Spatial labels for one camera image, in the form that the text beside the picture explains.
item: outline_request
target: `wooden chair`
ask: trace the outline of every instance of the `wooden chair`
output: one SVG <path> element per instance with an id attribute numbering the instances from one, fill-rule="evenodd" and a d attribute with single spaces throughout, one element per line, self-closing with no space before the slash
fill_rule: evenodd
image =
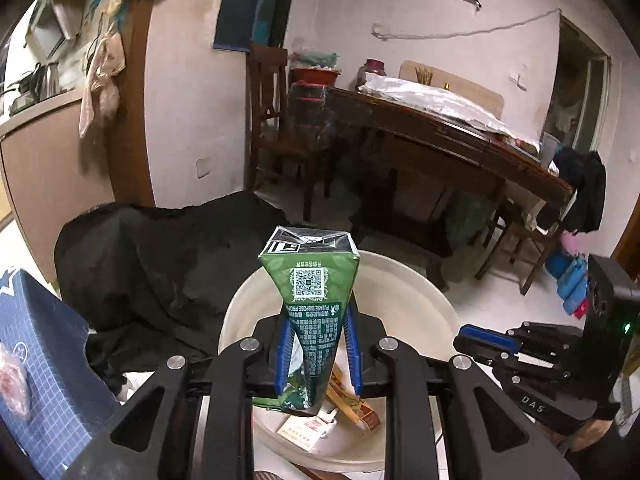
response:
<path id="1" fill-rule="evenodd" d="M 494 263 L 499 253 L 507 253 L 510 256 L 509 262 L 511 265 L 516 261 L 531 265 L 529 275 L 523 283 L 520 283 L 520 293 L 524 296 L 529 291 L 538 271 L 545 264 L 549 255 L 560 244 L 560 237 L 564 231 L 562 228 L 562 219 L 573 205 L 574 199 L 568 203 L 558 220 L 548 229 L 548 231 L 543 231 L 539 228 L 529 229 L 524 219 L 523 209 L 510 200 L 505 199 L 498 207 L 494 216 L 494 221 L 490 223 L 489 233 L 484 240 L 484 247 L 489 245 L 489 241 L 493 237 L 494 230 L 496 228 L 502 229 L 502 233 L 492 250 L 489 252 L 486 260 L 476 273 L 476 280 L 482 279 L 487 270 Z M 504 227 L 498 224 L 498 219 L 500 218 L 504 221 Z M 507 246 L 514 237 L 517 238 L 518 241 L 515 249 L 510 251 L 507 249 Z M 520 255 L 520 251 L 526 243 L 526 240 L 531 240 L 533 242 L 533 246 L 538 252 L 537 259 L 531 260 L 526 256 Z"/>
<path id="2" fill-rule="evenodd" d="M 324 196 L 330 193 L 334 173 L 334 150 L 321 150 L 315 135 L 304 134 L 287 123 L 287 49 L 252 44 L 248 55 L 251 91 L 251 139 L 248 177 L 245 189 L 257 185 L 260 151 L 273 157 L 273 170 L 260 168 L 269 178 L 282 178 L 282 159 L 304 167 L 305 192 L 303 219 L 310 221 L 314 188 L 320 166 L 326 162 Z"/>

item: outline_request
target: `metal screw cap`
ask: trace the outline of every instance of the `metal screw cap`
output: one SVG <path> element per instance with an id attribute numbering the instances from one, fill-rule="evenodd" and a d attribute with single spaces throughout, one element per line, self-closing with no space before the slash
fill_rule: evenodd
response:
<path id="1" fill-rule="evenodd" d="M 395 350 L 396 348 L 398 348 L 398 341 L 396 341 L 392 337 L 383 337 L 380 341 L 378 341 L 378 344 L 383 350 Z"/>
<path id="2" fill-rule="evenodd" d="M 260 346 L 260 341 L 255 337 L 245 337 L 240 342 L 240 348 L 246 352 L 251 352 Z"/>
<path id="3" fill-rule="evenodd" d="M 169 357 L 166 362 L 166 365 L 171 368 L 171 370 L 179 370 L 185 364 L 187 364 L 187 359 L 185 359 L 181 355 L 174 355 L 173 357 Z"/>
<path id="4" fill-rule="evenodd" d="M 456 355 L 453 358 L 453 365 L 458 370 L 469 370 L 469 368 L 471 368 L 471 363 L 471 358 L 467 357 L 466 355 Z"/>

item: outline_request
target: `kettle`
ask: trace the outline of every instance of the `kettle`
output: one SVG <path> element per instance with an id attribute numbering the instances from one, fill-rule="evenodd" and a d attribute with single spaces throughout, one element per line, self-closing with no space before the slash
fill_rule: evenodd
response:
<path id="1" fill-rule="evenodd" d="M 37 66 L 31 77 L 31 93 L 36 102 L 44 101 L 60 93 L 60 75 L 58 64 L 49 63 Z"/>

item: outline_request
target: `white star logo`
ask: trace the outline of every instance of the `white star logo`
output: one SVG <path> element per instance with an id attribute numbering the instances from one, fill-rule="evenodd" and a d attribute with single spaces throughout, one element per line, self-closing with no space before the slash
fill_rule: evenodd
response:
<path id="1" fill-rule="evenodd" d="M 16 346 L 14 346 L 14 355 L 22 361 L 22 364 L 27 360 L 27 355 L 29 351 L 27 350 L 27 345 L 22 341 L 18 342 Z"/>
<path id="2" fill-rule="evenodd" d="M 18 272 L 17 267 L 9 267 L 0 277 L 0 294 L 14 296 L 14 276 Z"/>

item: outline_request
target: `white plastic basin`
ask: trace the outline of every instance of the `white plastic basin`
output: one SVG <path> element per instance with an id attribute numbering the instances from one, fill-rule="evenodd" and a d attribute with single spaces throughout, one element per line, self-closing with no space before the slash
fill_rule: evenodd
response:
<path id="1" fill-rule="evenodd" d="M 453 338 L 460 324 L 444 295 L 413 269 L 380 254 L 360 251 L 354 291 L 358 309 L 379 317 L 388 335 L 413 346 L 420 354 L 448 360 L 456 353 Z M 264 269 L 256 270 L 238 289 L 226 311 L 218 351 L 250 336 L 256 322 L 280 312 L 282 298 Z M 336 361 L 347 372 L 344 338 Z M 332 472 L 375 471 L 385 464 L 385 399 L 369 399 L 382 423 L 374 431 L 358 430 L 343 414 L 337 427 L 311 452 L 290 443 L 276 432 L 287 415 L 254 408 L 254 434 L 286 460 Z M 434 413 L 434 428 L 440 420 Z"/>

